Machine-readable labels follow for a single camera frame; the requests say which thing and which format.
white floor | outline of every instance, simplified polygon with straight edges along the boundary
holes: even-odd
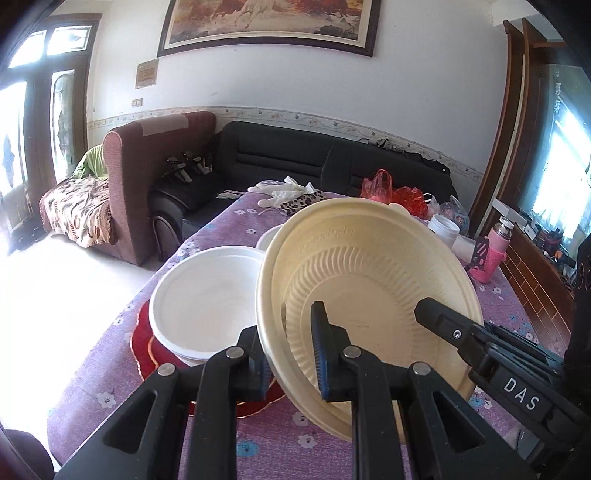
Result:
[[[63,235],[0,255],[0,421],[47,448],[47,413],[118,313],[159,267]]]

green cloth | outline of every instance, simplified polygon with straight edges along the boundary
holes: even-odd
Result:
[[[75,179],[83,179],[88,176],[93,176],[101,180],[108,178],[109,175],[103,162],[103,146],[97,145],[86,152],[72,176]]]

cream plastic bowl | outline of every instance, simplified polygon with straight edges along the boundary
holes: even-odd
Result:
[[[483,323],[460,262],[404,208],[325,200],[296,213],[267,249],[256,287],[259,336],[290,400],[322,429],[350,440],[350,405],[328,404],[317,389],[312,302],[324,302],[329,321],[345,327],[353,344],[393,365],[427,362],[468,399],[469,367],[415,321],[426,297]]]

decorative wall border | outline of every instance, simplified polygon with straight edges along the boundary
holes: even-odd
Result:
[[[353,140],[367,138],[370,142],[375,143],[381,138],[389,139],[392,144],[400,150],[405,150],[411,153],[419,153],[424,158],[429,160],[438,160],[448,166],[448,168],[463,177],[473,180],[477,183],[482,181],[483,173],[472,168],[460,161],[437,151],[432,148],[425,147],[418,143],[407,140],[406,138],[398,137],[381,130],[377,130],[363,125],[345,122],[334,118],[325,116],[311,115],[309,113],[289,112],[282,110],[270,110],[264,108],[254,107],[233,107],[233,106],[200,106],[200,107],[183,107],[183,108],[162,108],[157,110],[147,110],[138,113],[126,113],[125,115],[112,116],[101,120],[94,120],[88,122],[88,130],[98,128],[115,128],[125,125],[129,122],[140,120],[142,118],[149,118],[152,116],[171,115],[174,113],[196,112],[199,110],[209,110],[215,113],[218,119],[227,120],[220,122],[221,126],[225,126],[233,120],[243,120],[251,122],[260,122],[266,124],[287,124],[295,128],[309,129],[313,131],[321,131],[337,137],[346,137]]]

picture frame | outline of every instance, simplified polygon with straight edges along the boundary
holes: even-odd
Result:
[[[196,48],[273,43],[372,57],[381,0],[171,0],[158,57]]]

